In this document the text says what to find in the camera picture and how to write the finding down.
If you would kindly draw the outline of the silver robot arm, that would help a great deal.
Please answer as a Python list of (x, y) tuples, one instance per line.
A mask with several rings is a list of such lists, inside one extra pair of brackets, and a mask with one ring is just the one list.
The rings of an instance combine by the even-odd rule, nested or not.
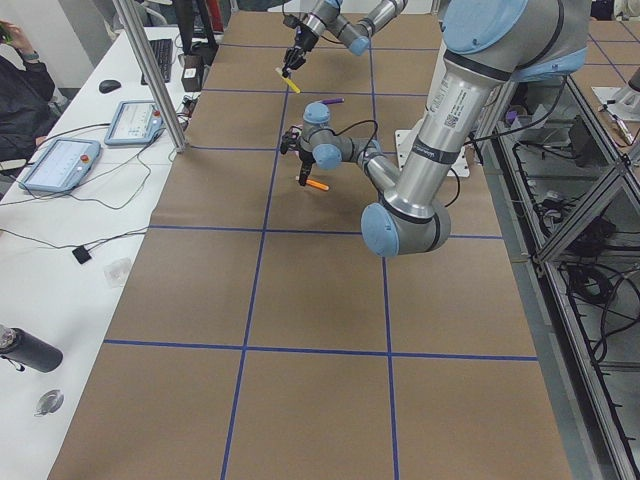
[(436, 198), (490, 93), (507, 81), (565, 77), (584, 65), (588, 1), (448, 1), (440, 16), (445, 73), (427, 102), (403, 167), (375, 140), (329, 125), (329, 108), (306, 106), (295, 150), (300, 179), (313, 166), (355, 163), (378, 192), (361, 217), (367, 247), (381, 257), (433, 251), (447, 240), (450, 216)]
[(289, 78), (305, 62), (319, 39), (330, 33), (352, 54), (362, 55), (371, 45), (372, 37), (406, 8), (406, 1), (380, 1), (366, 16), (353, 23), (342, 14), (342, 1), (317, 1), (301, 15), (285, 14), (283, 24), (295, 31), (294, 44), (283, 58), (281, 76)]

